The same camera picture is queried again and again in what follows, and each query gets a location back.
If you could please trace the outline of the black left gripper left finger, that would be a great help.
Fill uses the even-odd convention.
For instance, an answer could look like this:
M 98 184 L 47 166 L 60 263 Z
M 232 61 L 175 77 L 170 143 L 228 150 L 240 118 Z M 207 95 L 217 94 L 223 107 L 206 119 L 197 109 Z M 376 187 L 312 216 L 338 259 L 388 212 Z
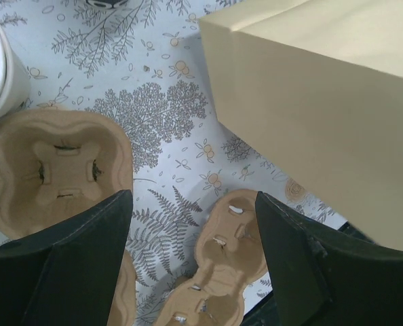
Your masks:
M 132 209 L 121 190 L 0 246 L 0 325 L 106 325 Z

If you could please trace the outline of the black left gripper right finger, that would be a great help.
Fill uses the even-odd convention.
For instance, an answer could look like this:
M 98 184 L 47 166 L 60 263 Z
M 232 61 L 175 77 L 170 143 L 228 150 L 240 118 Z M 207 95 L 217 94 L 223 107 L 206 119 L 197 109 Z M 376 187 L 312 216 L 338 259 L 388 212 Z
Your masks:
M 403 251 L 334 230 L 264 192 L 255 212 L 281 324 L 403 325 Z

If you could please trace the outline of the single brown cup carrier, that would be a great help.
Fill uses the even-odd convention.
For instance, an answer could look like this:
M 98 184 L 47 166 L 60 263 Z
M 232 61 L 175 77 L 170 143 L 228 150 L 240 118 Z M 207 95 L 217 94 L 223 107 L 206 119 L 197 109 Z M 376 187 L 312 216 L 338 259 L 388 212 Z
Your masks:
M 197 239 L 194 276 L 168 296 L 156 325 L 240 325 L 244 290 L 267 273 L 255 212 L 257 192 L 219 199 Z

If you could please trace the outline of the brown paper bag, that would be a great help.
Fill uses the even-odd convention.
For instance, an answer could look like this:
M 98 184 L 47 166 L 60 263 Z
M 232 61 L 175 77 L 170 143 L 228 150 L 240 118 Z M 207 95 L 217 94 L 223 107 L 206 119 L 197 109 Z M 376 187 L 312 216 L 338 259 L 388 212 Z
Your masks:
M 403 251 L 403 1 L 245 1 L 199 27 L 219 122 Z

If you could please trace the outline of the black sleeved paper cup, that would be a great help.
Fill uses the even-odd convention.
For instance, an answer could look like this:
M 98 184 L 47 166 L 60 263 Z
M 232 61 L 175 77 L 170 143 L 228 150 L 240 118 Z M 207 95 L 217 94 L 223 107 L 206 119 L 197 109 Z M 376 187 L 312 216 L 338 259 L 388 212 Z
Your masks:
M 84 2 L 96 9 L 111 10 L 125 5 L 128 0 L 85 0 Z

